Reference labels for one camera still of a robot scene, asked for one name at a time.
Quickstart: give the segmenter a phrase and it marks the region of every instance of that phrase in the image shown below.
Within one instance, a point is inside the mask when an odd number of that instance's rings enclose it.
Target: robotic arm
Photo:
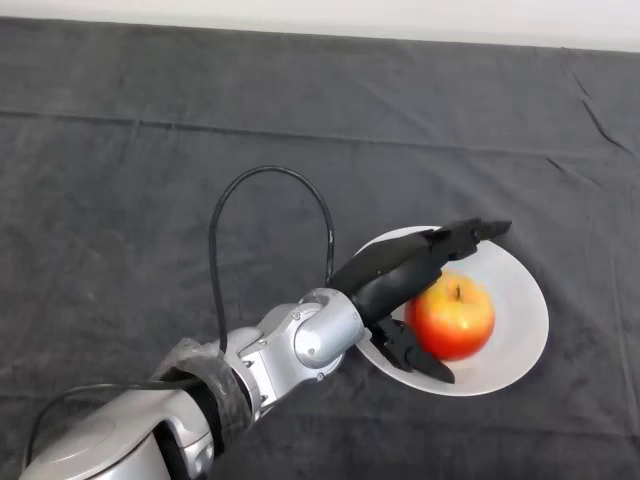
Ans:
[[[235,433],[250,428],[301,383],[333,373],[367,328],[397,368],[453,383],[452,372],[422,351],[411,330],[390,314],[431,286],[448,261],[475,253],[481,240],[509,226],[473,219],[365,248],[328,288],[275,307],[256,327],[230,332],[224,356],[216,344],[189,344],[204,360],[169,364],[173,368],[161,379],[193,378],[191,386],[124,393],[45,450],[21,479],[203,478]]]

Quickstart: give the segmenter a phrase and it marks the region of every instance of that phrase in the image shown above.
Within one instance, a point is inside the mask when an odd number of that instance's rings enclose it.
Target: white plate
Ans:
[[[402,237],[439,227],[407,227],[387,232],[367,243]],[[449,262],[444,270],[457,272],[482,285],[493,302],[496,323],[487,344],[463,360],[444,362],[456,376],[448,384],[419,372],[405,372],[391,365],[369,341],[367,330],[358,349],[384,373],[418,390],[464,397],[494,392],[522,378],[538,361],[549,333],[549,314],[540,287],[524,266],[495,243],[480,242],[478,252]],[[404,320],[404,306],[392,314]]]

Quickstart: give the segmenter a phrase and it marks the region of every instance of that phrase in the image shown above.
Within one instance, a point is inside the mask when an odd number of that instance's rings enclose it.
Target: silver robot arm segment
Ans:
[[[271,310],[257,327],[229,333],[224,361],[242,382],[252,423],[295,387],[321,381],[364,336],[355,306],[338,290],[311,291]],[[172,452],[158,440],[171,437]],[[40,454],[21,480],[180,480],[200,478],[216,455],[210,423],[183,390],[124,393]],[[173,468],[167,455],[172,455]]]

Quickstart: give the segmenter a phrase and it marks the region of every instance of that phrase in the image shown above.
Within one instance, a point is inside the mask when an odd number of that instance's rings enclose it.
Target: dark gray cloth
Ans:
[[[336,262],[392,228],[512,219],[550,336],[515,385],[420,393],[358,352],[214,478],[640,477],[640,57],[0,21],[0,467],[52,391],[147,378],[208,341],[207,223],[262,164],[326,196]],[[223,215],[231,328],[322,282],[320,212],[264,175]],[[70,400],[42,442],[96,402]]]

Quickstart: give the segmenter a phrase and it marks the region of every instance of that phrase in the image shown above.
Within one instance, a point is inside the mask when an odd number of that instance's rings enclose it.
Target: apple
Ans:
[[[435,284],[406,305],[405,321],[424,350],[442,360],[459,360],[487,343],[495,314],[481,286],[464,275],[443,271]]]

